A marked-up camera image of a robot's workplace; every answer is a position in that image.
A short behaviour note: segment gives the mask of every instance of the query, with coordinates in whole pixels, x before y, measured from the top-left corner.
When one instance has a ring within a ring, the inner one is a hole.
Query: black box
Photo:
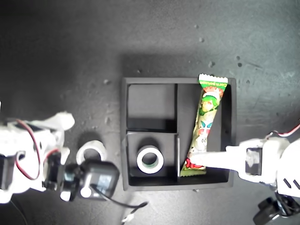
[[[205,175],[179,177],[192,140],[201,86],[197,78],[124,78],[120,136],[124,190],[182,190],[232,187],[233,172],[207,168]],[[214,118],[207,151],[225,151],[236,141],[236,82],[228,85]],[[158,147],[163,168],[155,174],[139,170],[137,151]]]

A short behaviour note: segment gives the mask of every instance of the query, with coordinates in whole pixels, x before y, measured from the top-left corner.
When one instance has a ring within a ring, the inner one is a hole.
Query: tape roll
[[[153,153],[156,155],[155,162],[150,165],[143,162],[143,157],[148,153]],[[161,154],[161,152],[158,150],[158,148],[152,145],[146,145],[138,151],[136,162],[137,162],[137,166],[142,172],[147,174],[153,174],[153,173],[157,173],[163,167],[164,157]]]
[[[107,158],[106,148],[100,141],[90,141],[86,142],[77,152],[76,154],[76,162],[78,165],[85,161],[84,152],[87,149],[93,149],[99,153],[101,161],[105,161]]]

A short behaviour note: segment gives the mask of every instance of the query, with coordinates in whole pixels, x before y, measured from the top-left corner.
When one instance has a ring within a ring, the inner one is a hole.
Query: gray surface
[[[130,85],[127,116],[175,120],[175,96],[175,84]]]
[[[3,0],[0,14],[2,111],[28,119],[73,113],[77,123],[66,133],[70,161],[78,138],[94,127],[108,158],[120,166],[123,75],[236,77],[238,141],[274,128],[287,131],[299,118],[299,1]],[[132,199],[121,183],[115,198]],[[237,177],[229,189],[135,193],[133,203],[147,199],[150,205],[131,224],[252,225],[256,205],[270,194]],[[37,225],[114,225],[124,212],[110,203],[65,203],[58,194],[32,190],[17,199]],[[1,223],[21,223],[11,206],[0,208]]]

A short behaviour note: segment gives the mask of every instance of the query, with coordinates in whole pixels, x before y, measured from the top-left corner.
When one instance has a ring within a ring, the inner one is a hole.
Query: cartoon character
[[[214,91],[203,94],[201,109],[199,110],[200,116],[204,116],[207,112],[217,109],[219,105],[219,99],[219,94]]]
[[[198,129],[198,135],[208,135],[210,133],[210,128],[212,122],[205,123],[206,121],[200,121],[201,125]]]
[[[205,152],[207,146],[207,135],[199,135],[192,143],[197,152]]]

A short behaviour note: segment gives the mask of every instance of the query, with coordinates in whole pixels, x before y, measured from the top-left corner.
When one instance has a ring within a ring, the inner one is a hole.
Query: snack packet
[[[228,84],[228,79],[225,77],[214,77],[205,74],[200,74],[198,81],[203,88],[202,97],[198,105],[192,143],[188,150],[187,159],[180,172],[181,177],[206,173],[205,166],[193,163],[193,156],[201,152],[206,152],[207,137],[224,90]]]

